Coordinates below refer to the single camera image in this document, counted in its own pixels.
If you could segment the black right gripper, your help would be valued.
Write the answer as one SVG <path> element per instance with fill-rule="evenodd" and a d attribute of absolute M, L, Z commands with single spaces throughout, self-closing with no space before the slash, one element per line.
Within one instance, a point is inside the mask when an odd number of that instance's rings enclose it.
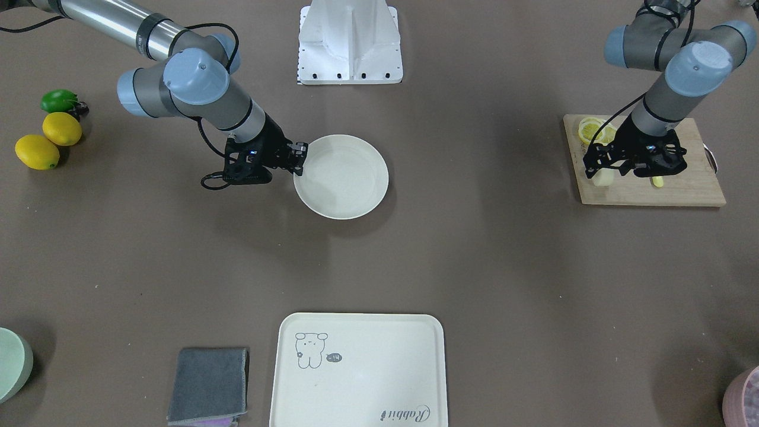
<path fill-rule="evenodd" d="M 244 143 L 228 138 L 225 146 L 224 181 L 233 186 L 271 182 L 272 168 L 303 176 L 309 144 L 292 142 L 267 114 L 257 137 Z"/>

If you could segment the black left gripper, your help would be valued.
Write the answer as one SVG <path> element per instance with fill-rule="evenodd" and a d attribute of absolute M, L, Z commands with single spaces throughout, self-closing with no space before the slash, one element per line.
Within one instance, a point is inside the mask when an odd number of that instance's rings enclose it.
<path fill-rule="evenodd" d="M 675 130 L 652 136 L 638 129 L 631 118 L 626 118 L 613 142 L 588 145 L 583 164 L 588 179 L 605 169 L 618 170 L 621 176 L 628 172 L 637 177 L 674 176 L 688 167 L 686 153 Z"/>

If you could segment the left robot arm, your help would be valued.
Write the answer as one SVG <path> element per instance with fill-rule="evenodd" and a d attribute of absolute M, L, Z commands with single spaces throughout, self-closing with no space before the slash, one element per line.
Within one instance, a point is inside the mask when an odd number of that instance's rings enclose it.
<path fill-rule="evenodd" d="M 743 21 L 709 30 L 681 28 L 694 1 L 645 1 L 631 24 L 616 27 L 604 47 L 615 66 L 659 71 L 609 144 L 592 142 L 583 156 L 586 177 L 604 168 L 624 176 L 672 176 L 687 168 L 675 128 L 757 47 L 757 33 Z"/>

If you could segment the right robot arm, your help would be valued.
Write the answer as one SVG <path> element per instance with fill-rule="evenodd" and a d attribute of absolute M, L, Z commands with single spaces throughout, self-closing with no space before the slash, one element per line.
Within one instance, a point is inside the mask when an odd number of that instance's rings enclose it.
<path fill-rule="evenodd" d="M 308 145 L 285 137 L 231 78 L 240 64 L 236 36 L 201 36 L 130 1 L 2 2 L 3 11 L 17 7 L 35 7 L 80 22 L 154 60 L 151 68 L 120 76 L 119 100 L 136 116 L 186 117 L 198 125 L 207 121 L 226 133 L 220 153 L 224 167 L 210 179 L 245 186 L 270 182 L 274 168 L 303 174 Z"/>

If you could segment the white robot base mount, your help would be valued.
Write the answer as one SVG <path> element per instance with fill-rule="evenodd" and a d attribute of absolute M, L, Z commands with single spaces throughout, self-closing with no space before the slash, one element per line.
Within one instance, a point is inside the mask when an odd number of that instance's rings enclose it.
<path fill-rule="evenodd" d="M 402 82 L 398 11 L 387 2 L 312 1 L 301 8 L 299 24 L 299 84 Z"/>

